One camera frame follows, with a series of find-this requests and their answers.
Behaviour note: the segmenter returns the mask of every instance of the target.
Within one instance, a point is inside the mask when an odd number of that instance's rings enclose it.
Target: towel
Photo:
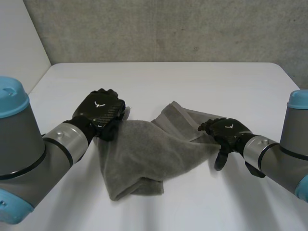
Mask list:
[[[217,115],[182,108],[172,102],[152,122],[124,120],[112,142],[96,139],[109,197],[164,193],[163,181],[195,168],[220,146],[197,129]]]

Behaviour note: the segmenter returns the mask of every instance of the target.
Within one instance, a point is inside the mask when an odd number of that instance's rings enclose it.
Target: table surface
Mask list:
[[[150,121],[170,102],[240,120],[279,141],[292,91],[298,87],[270,63],[97,63],[52,66],[30,93],[41,133],[71,117],[92,90],[114,89],[130,119]],[[307,230],[308,204],[269,178],[248,172],[239,154],[221,172],[215,156],[164,183],[161,196],[112,202],[92,143],[16,231]]]

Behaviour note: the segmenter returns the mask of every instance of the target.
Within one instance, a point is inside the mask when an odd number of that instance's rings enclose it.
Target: light blue cap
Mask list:
[[[295,196],[308,202],[308,175],[305,176],[295,189]]]
[[[0,189],[0,222],[18,224],[34,210],[28,202]]]
[[[288,107],[294,109],[308,109],[308,90],[296,90],[290,95]]]
[[[15,115],[29,105],[23,85],[15,78],[0,76],[0,119]]]

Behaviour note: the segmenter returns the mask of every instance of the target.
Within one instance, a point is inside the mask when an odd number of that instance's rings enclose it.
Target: white logo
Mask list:
[[[95,103],[96,108],[105,106],[105,104],[99,105],[98,103],[96,103],[96,101],[94,103]]]
[[[232,129],[232,128],[233,128],[233,124],[232,124],[232,125],[231,125],[230,127],[228,127],[228,126],[225,126],[225,128],[231,128],[231,129]]]

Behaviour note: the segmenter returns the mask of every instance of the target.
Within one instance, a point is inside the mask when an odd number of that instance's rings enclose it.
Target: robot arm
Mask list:
[[[217,171],[222,170],[229,153],[238,152],[252,175],[268,176],[308,202],[308,90],[292,92],[280,143],[254,135],[235,119],[209,120],[198,130],[205,130],[221,145]]]
[[[125,102],[112,90],[91,92],[43,137],[21,83],[0,77],[0,221],[21,222],[76,162],[93,137],[110,141]]]

